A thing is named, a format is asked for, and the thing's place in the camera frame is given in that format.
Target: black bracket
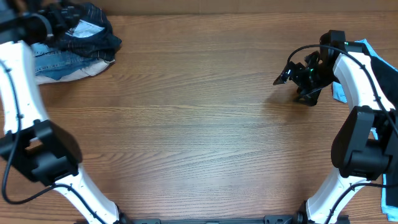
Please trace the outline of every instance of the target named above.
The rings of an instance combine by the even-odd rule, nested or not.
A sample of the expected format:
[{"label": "black bracket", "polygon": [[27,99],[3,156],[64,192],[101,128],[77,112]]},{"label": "black bracket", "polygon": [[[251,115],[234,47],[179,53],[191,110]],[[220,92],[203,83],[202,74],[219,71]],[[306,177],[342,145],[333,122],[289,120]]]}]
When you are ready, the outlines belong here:
[{"label": "black bracket", "polygon": [[[364,44],[346,42],[343,31],[329,30],[321,36],[320,44],[336,47],[345,52],[361,52],[369,55]],[[315,106],[321,89],[332,82],[339,82],[333,73],[333,66],[339,54],[335,50],[321,48],[320,51],[315,51],[304,58],[305,65],[289,62],[274,81],[274,85],[285,84],[287,80],[292,80],[298,86],[298,97],[294,101]]]},{"label": "black bracket", "polygon": [[[82,221],[75,224],[88,224],[88,222]],[[307,224],[307,222],[295,223],[293,215],[266,215],[264,218],[220,218],[212,220],[133,219],[131,224]],[[348,216],[339,216],[336,224],[350,224]]]},{"label": "black bracket", "polygon": [[[389,116],[397,125],[396,112],[390,111]],[[378,140],[369,139],[371,128],[376,128]],[[376,180],[395,169],[397,146],[398,138],[384,113],[368,106],[355,106],[333,141],[331,161],[342,177],[354,175]]]},{"label": "black bracket", "polygon": [[[18,142],[11,132],[0,139],[0,156],[8,161],[12,146],[17,144],[12,166],[30,181],[48,186],[62,177],[78,174],[78,164],[83,159],[71,134],[46,120],[35,121],[32,127],[21,130],[20,135]],[[41,145],[27,150],[30,141],[36,138]]]}]

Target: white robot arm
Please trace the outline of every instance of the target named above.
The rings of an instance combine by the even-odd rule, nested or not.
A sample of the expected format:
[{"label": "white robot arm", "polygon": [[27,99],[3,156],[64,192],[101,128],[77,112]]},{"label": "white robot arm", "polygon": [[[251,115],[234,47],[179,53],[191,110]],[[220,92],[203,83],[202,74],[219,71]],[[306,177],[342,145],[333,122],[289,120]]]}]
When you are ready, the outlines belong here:
[{"label": "white robot arm", "polygon": [[[358,59],[366,68],[371,68],[371,58],[369,56],[356,52],[349,52],[349,54]],[[381,91],[373,71],[371,69],[368,71],[372,76],[384,107],[389,110],[394,110],[394,105],[392,105]],[[369,84],[369,80],[358,64],[349,57],[340,54],[336,59],[333,72],[343,86],[350,111],[354,106],[369,106],[374,110],[380,110],[379,105],[374,100],[374,94]],[[340,175],[339,169],[336,167],[332,168],[329,176],[322,183],[316,194],[307,200],[306,210],[308,219],[315,223],[325,223],[330,214],[330,210],[338,200],[339,196],[353,184],[366,182],[370,181],[364,177],[349,176],[344,178]],[[342,209],[362,187],[363,186],[357,187],[355,191],[352,190],[344,197],[333,213],[330,223],[337,222],[337,217]]]},{"label": "white robot arm", "polygon": [[[16,95],[20,108],[21,130],[27,130],[38,122],[46,122],[49,120],[45,111],[39,89],[34,80],[34,54],[25,42],[4,43],[0,45],[0,60],[2,64],[9,69],[9,74],[14,81]],[[0,68],[0,91],[5,114],[4,132],[16,133],[17,114],[14,103],[14,92],[11,88],[9,79],[4,68]],[[83,198],[87,206],[94,211],[97,216],[105,223],[117,223],[119,220],[119,210],[116,204],[108,200],[97,188],[90,176],[85,172],[83,164],[79,163],[77,175],[70,174],[66,177],[57,179],[52,185],[68,185],[73,188]],[[100,220],[95,218],[87,209],[83,202],[70,189],[65,187],[54,188],[66,197],[89,221],[89,223],[99,223]]]}]

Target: denim jeans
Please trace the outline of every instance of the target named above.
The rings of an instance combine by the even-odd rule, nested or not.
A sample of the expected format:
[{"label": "denim jeans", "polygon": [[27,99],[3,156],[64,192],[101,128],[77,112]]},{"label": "denim jeans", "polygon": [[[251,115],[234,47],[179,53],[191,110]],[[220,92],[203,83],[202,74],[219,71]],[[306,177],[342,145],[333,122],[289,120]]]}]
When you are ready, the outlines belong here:
[{"label": "denim jeans", "polygon": [[97,60],[53,49],[44,44],[33,44],[31,47],[35,54],[35,75],[43,75],[54,80],[85,68]]}]

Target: blue cloth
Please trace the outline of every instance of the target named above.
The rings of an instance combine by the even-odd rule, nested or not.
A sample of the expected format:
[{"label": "blue cloth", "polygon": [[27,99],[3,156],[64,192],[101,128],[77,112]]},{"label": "blue cloth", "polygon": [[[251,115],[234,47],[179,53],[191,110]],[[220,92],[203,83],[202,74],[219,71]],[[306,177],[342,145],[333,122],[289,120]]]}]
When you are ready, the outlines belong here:
[{"label": "blue cloth", "polygon": [[97,60],[53,49],[44,44],[33,44],[31,47],[35,54],[35,75],[43,75],[54,80],[70,75]]},{"label": "blue cloth", "polygon": [[344,94],[343,86],[340,83],[333,82],[332,90],[333,90],[333,98],[335,100],[347,103],[347,98],[346,95]]},{"label": "blue cloth", "polygon": [[[380,56],[378,56],[378,54],[373,50],[373,48],[370,46],[370,44],[367,42],[366,39],[359,40],[357,42],[364,43],[366,45],[366,47],[368,48],[369,54],[371,56],[377,57],[382,62],[384,62],[386,65],[390,66],[395,71],[398,71],[392,65],[388,64],[385,60],[380,58]],[[347,100],[346,100],[346,97],[345,97],[345,94],[343,91],[343,87],[339,83],[333,82],[333,98],[338,101],[341,101],[343,103],[347,103]],[[376,140],[378,140],[377,133],[374,128],[372,128],[372,133],[373,133],[374,138]],[[386,174],[383,174],[383,184],[387,184]],[[386,189],[382,189],[382,191],[381,191],[381,210],[382,210],[383,214],[387,215],[387,218],[389,221],[398,222],[398,208],[394,207],[394,206],[387,205],[386,198],[387,198],[387,191],[386,191]]]}]

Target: black metal base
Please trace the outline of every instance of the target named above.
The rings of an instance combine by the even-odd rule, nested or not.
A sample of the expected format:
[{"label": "black metal base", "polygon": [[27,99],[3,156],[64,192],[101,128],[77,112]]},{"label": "black metal base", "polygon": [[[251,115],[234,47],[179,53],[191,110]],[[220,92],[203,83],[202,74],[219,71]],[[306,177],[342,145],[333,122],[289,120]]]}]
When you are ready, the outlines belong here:
[{"label": "black metal base", "polygon": [[[264,218],[220,218],[209,220],[165,220],[140,219],[131,220],[132,224],[294,224],[293,215],[266,215]],[[336,224],[350,224],[347,215],[338,217]]]}]

